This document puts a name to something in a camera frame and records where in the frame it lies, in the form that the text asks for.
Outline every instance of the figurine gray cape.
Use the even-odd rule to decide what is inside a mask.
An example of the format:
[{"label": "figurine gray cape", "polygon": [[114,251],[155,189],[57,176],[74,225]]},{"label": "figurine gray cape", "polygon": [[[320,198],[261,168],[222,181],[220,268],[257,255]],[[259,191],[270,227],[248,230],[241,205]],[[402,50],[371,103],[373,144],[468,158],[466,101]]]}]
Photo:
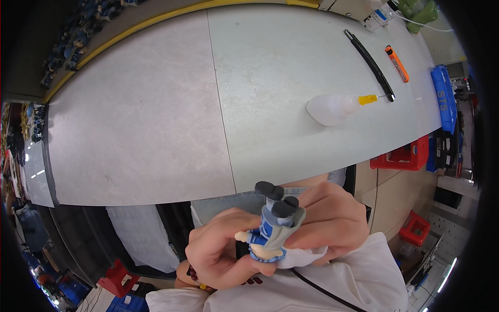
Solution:
[{"label": "figurine gray cape", "polygon": [[[267,209],[265,209],[265,206],[262,209],[262,212],[266,214],[265,217],[267,217],[267,212],[269,212]],[[280,225],[273,225],[272,226],[272,234],[270,235],[270,238],[268,241],[265,243],[263,246],[264,249],[267,250],[276,250],[280,249],[282,245],[284,245],[284,242],[286,239],[291,236],[298,228],[300,227],[301,223],[305,219],[305,209],[302,207],[299,207],[298,210],[293,214],[293,226],[292,227],[285,227],[285,226],[280,226]]]}]

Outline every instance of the blue plastic crate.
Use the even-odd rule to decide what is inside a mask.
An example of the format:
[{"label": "blue plastic crate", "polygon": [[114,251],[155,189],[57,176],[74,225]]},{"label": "blue plastic crate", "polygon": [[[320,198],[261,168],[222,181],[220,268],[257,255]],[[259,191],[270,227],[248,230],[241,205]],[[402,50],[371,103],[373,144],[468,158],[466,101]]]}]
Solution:
[{"label": "blue plastic crate", "polygon": [[88,293],[88,288],[77,281],[60,282],[59,288],[76,306],[82,301]]},{"label": "blue plastic crate", "polygon": [[[125,303],[127,296],[132,297],[128,304]],[[123,298],[114,297],[106,312],[148,312],[146,300],[141,297],[126,295]]]},{"label": "blue plastic crate", "polygon": [[438,168],[435,167],[435,153],[436,153],[435,141],[432,137],[428,137],[428,161],[426,162],[426,171],[435,173]]},{"label": "blue plastic crate", "polygon": [[458,110],[456,108],[456,99],[454,99],[454,93],[452,92],[452,85],[447,67],[438,65],[433,68],[431,75],[433,85],[435,85],[435,91],[437,92],[442,129],[454,134]]}]

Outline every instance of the ceiling light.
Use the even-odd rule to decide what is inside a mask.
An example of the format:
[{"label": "ceiling light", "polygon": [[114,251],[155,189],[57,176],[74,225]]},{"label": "ceiling light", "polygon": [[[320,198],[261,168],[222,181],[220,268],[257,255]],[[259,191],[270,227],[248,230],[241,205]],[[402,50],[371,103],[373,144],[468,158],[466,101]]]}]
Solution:
[{"label": "ceiling light", "polygon": [[447,278],[448,278],[448,277],[449,277],[449,275],[451,274],[452,269],[453,269],[454,265],[456,264],[456,260],[457,260],[457,259],[458,259],[458,258],[454,258],[454,261],[452,261],[451,269],[449,270],[449,272],[447,273],[447,276],[444,278],[444,281],[442,282],[442,284],[441,284],[441,285],[440,285],[440,287],[438,288],[438,290],[437,290],[437,292],[438,292],[438,293],[439,293],[439,292],[442,290],[442,288],[444,287],[445,282],[447,282]]}]

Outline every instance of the yellow table edge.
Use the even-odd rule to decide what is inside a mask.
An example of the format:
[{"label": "yellow table edge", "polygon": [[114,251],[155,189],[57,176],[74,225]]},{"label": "yellow table edge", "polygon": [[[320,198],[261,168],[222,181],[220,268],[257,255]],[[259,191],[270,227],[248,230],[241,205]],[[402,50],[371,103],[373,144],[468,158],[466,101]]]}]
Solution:
[{"label": "yellow table edge", "polygon": [[[311,7],[311,8],[319,8],[319,3],[316,0],[285,0],[288,5],[300,5],[300,6],[306,6],[306,7]],[[223,5],[231,5],[231,4],[242,4],[242,3],[280,3],[278,1],[258,1],[258,0],[207,0],[207,1],[202,1],[190,6],[186,6],[183,8],[175,9],[170,12],[162,13],[158,16],[152,17],[150,19],[147,19],[127,30],[122,32],[121,34],[117,35],[116,37],[112,38],[105,44],[101,45],[97,49],[93,50],[89,55],[86,56],[81,62],[79,62],[76,65],[76,69],[80,69],[83,67],[86,63],[88,63],[91,59],[99,55],[102,51],[105,49],[109,48],[113,44],[117,43],[121,39],[124,39],[128,37],[129,35],[133,34],[134,32],[137,32],[141,29],[144,29],[148,26],[151,26],[153,24],[156,24],[158,22],[161,22],[163,20],[169,19],[174,16],[182,15],[185,13],[189,12],[194,12],[197,10],[201,9],[206,9],[206,8],[211,8],[211,7],[217,7],[217,6],[223,6]],[[75,74],[74,71],[71,71],[64,76],[61,81],[51,90],[48,92],[48,94],[43,98],[43,103],[47,103],[50,101],[50,99],[59,91],[59,89],[68,81],[71,76]]]}]

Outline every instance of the hand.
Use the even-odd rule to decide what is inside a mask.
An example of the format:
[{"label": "hand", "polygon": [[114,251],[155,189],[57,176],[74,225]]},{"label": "hand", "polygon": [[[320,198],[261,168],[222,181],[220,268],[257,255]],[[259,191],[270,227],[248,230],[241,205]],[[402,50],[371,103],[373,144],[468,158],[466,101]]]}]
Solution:
[{"label": "hand", "polygon": [[359,248],[369,235],[366,208],[337,184],[322,182],[303,192],[300,207],[306,209],[301,227],[284,243],[288,249],[328,246],[324,257],[313,262],[323,265]]},{"label": "hand", "polygon": [[256,273],[272,275],[276,267],[274,263],[259,262],[250,255],[236,259],[234,235],[256,229],[259,225],[259,216],[230,208],[192,230],[186,256],[199,281],[215,289],[228,289],[244,283]]}]

